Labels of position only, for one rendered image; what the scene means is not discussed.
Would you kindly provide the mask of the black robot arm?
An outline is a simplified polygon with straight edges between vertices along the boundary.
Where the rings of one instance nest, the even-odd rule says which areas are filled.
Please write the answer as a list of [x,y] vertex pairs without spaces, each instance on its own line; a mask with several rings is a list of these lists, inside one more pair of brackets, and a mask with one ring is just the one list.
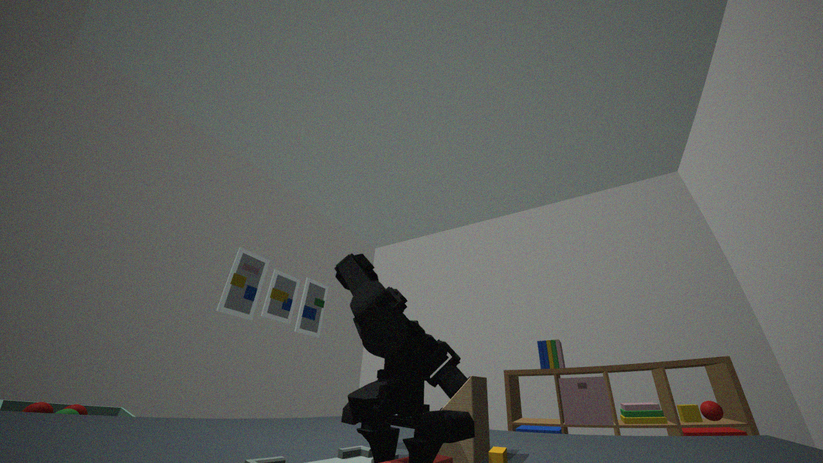
[[[430,375],[449,358],[449,352],[452,358],[427,382],[439,385],[452,398],[468,380],[456,367],[460,357],[448,343],[426,334],[418,320],[403,314],[408,300],[397,288],[383,287],[373,268],[363,254],[347,255],[335,267],[337,279],[352,293],[353,321],[364,348],[385,363],[424,365],[424,373]],[[348,394],[348,403],[353,421],[368,427],[383,424],[391,414],[414,411],[412,387],[403,369],[397,369],[396,377],[379,370],[377,381]]]

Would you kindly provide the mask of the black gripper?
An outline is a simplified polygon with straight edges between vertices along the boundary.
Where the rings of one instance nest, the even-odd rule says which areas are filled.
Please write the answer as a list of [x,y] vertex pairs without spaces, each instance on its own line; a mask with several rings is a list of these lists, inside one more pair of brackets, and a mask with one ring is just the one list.
[[[424,365],[415,363],[383,363],[388,377],[396,377],[397,369],[408,375],[414,399],[414,411],[391,414],[387,420],[375,427],[361,424],[358,433],[370,445],[374,463],[395,459],[399,442],[399,428],[413,428],[414,438],[403,439],[408,448],[408,463],[434,463],[443,443],[473,439],[475,424],[469,412],[438,410],[430,411],[424,404],[424,381],[430,381],[430,373],[424,373]],[[409,418],[411,417],[411,418]]]

